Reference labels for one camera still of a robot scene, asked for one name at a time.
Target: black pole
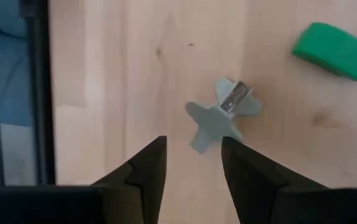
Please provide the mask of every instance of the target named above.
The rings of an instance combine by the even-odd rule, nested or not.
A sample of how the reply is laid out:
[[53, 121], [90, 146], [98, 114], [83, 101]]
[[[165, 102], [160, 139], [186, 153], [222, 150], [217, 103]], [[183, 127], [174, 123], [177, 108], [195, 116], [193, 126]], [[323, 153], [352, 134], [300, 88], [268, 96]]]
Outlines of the black pole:
[[20, 0], [27, 21], [30, 87], [38, 184], [55, 184], [48, 0]]
[[4, 181], [4, 161], [3, 161], [3, 145], [2, 145], [2, 129], [0, 124], [0, 186], [6, 186]]

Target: green block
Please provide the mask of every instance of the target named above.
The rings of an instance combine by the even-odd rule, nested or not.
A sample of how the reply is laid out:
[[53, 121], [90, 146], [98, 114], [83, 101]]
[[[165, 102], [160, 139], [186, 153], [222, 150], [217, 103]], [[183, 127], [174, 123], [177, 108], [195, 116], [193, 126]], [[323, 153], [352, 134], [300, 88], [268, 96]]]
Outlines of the green block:
[[292, 53], [357, 81], [357, 38], [341, 29], [314, 22], [300, 36]]

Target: star-shaped object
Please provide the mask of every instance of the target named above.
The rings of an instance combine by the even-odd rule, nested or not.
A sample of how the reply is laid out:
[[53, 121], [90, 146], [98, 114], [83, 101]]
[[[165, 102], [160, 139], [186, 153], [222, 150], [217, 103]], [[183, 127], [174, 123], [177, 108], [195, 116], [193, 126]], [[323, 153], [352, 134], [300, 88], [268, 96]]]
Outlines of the star-shaped object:
[[252, 97], [252, 88], [243, 82], [233, 83], [222, 78], [216, 83], [217, 103], [202, 106], [194, 102], [185, 105], [187, 113], [198, 124], [198, 132], [191, 146], [200, 154], [206, 152], [210, 144], [221, 142], [224, 136], [242, 141], [242, 133], [233, 123], [235, 116], [255, 116], [262, 104]]

